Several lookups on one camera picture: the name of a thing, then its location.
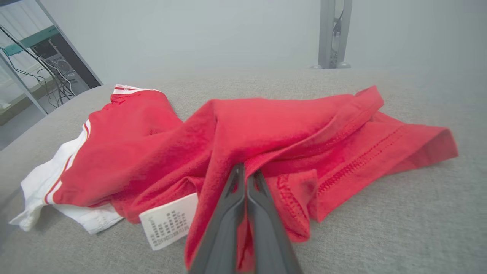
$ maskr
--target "gray fabric surface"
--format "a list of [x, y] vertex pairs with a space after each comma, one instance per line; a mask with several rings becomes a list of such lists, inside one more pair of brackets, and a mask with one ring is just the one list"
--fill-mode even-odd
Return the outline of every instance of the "gray fabric surface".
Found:
[[[460, 157], [382, 178], [352, 197], [296, 244], [305, 273], [485, 273], [485, 72], [303, 70], [238, 77], [126, 82], [155, 88], [187, 119], [211, 98], [313, 99], [376, 84], [381, 109], [404, 122], [450, 127]], [[89, 236], [51, 207], [31, 232], [7, 221], [23, 210], [20, 182], [76, 138], [113, 86], [94, 88], [41, 120], [0, 152], [2, 273], [183, 273], [184, 240], [153, 252], [140, 224], [123, 220]]]

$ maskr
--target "red fabric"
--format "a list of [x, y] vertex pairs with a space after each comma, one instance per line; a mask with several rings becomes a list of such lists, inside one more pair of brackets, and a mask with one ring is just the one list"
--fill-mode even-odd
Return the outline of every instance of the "red fabric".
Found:
[[[262, 168], [292, 241], [377, 178], [458, 155], [447, 128], [402, 123], [381, 112], [377, 88], [316, 100], [211, 100], [186, 122], [166, 96], [112, 95], [89, 116], [91, 131], [53, 194], [59, 204], [111, 203], [132, 223], [193, 192], [190, 266], [233, 165]], [[252, 232], [238, 230], [239, 270], [253, 267]]]

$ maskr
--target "green bar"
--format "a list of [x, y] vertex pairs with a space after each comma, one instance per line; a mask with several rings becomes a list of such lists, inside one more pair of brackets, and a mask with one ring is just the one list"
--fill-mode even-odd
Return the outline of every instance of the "green bar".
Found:
[[[44, 29], [44, 30], [41, 30], [37, 33], [34, 33], [32, 34], [31, 36], [29, 37], [26, 37], [24, 39], [22, 39], [20, 41], [20, 43], [26, 47], [26, 48], [30, 48], [32, 47], [33, 45], [43, 41], [43, 40], [46, 40], [47, 38], [51, 37], [51, 36], [54, 36], [56, 34], [58, 34], [59, 31], [57, 30], [56, 27], [54, 26], [50, 26], [48, 27], [47, 29]], [[7, 55], [8, 56], [12, 56], [14, 54], [17, 54], [19, 52], [22, 51], [22, 48], [19, 47], [19, 45], [17, 44], [12, 44], [12, 45], [9, 45], [8, 47], [5, 48], [5, 51], [7, 52]]]

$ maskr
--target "clothing label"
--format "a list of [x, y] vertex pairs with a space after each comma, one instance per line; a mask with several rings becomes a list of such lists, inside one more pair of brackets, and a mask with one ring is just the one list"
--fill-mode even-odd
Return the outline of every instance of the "clothing label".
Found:
[[139, 215], [147, 240], [156, 251], [186, 236], [193, 222], [198, 196], [190, 194]]

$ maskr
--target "red and white clothing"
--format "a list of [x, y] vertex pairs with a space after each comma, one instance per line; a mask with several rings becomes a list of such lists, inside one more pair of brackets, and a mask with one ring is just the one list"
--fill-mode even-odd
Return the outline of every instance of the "red and white clothing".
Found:
[[[90, 233], [191, 193], [199, 202], [186, 243], [189, 267], [234, 164], [262, 172], [292, 241], [310, 237], [310, 219], [376, 180], [458, 155], [447, 128], [402, 123], [381, 112], [377, 88], [316, 100], [210, 100], [182, 122], [166, 96], [117, 85], [81, 135], [22, 182], [34, 226], [53, 204]], [[238, 230], [238, 269], [254, 264], [247, 221]]]

